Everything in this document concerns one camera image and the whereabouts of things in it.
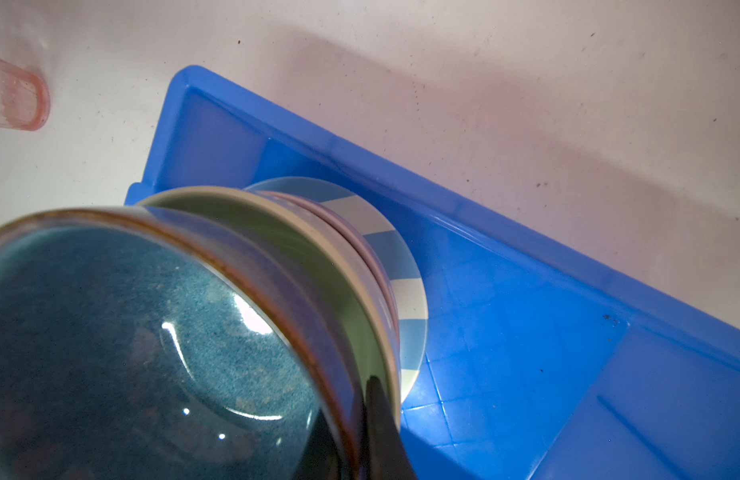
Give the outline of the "light green bowl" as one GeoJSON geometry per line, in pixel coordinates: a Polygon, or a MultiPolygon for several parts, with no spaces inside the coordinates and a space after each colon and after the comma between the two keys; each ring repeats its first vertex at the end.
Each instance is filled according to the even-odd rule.
{"type": "Polygon", "coordinates": [[[338,229],[298,202],[270,191],[183,187],[151,195],[138,204],[200,215],[253,234],[296,264],[337,316],[360,379],[381,380],[393,419],[401,425],[396,308],[365,258],[338,229]]]}

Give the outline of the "lilac grey bowl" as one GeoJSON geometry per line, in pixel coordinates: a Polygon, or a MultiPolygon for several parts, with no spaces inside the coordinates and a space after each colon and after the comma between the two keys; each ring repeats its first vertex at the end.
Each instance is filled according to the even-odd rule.
{"type": "Polygon", "coordinates": [[[383,293],[384,299],[389,307],[391,314],[392,330],[396,337],[396,343],[400,343],[400,328],[399,328],[399,314],[397,309],[396,298],[393,293],[391,281],[383,268],[383,265],[379,257],[372,250],[369,243],[365,238],[356,230],[348,221],[343,219],[340,215],[323,206],[320,203],[309,200],[305,197],[268,191],[268,190],[257,190],[257,193],[272,195],[274,197],[289,201],[295,205],[304,208],[310,213],[316,215],[322,221],[330,225],[336,230],[358,253],[363,259],[369,270],[372,272],[375,280],[379,284],[379,287],[383,293]]]}

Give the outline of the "blue plastic bin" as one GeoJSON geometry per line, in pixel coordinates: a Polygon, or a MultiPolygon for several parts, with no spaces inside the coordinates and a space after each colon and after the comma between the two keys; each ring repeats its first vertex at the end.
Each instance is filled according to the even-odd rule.
{"type": "Polygon", "coordinates": [[[422,479],[740,479],[740,330],[199,66],[127,202],[280,177],[345,187],[428,297],[402,440],[422,479]]]}

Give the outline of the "dark teal bowl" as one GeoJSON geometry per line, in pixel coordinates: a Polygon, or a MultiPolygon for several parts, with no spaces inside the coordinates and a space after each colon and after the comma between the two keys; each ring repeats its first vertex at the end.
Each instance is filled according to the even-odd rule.
{"type": "Polygon", "coordinates": [[[363,392],[304,270],[154,207],[0,228],[0,479],[358,479],[363,392]]]}

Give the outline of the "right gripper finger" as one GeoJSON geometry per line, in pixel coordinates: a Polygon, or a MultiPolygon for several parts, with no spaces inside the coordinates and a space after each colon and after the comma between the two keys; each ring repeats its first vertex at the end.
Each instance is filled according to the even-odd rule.
{"type": "Polygon", "coordinates": [[[376,376],[372,376],[366,383],[365,433],[369,479],[417,479],[402,443],[391,405],[380,379],[376,376]]]}

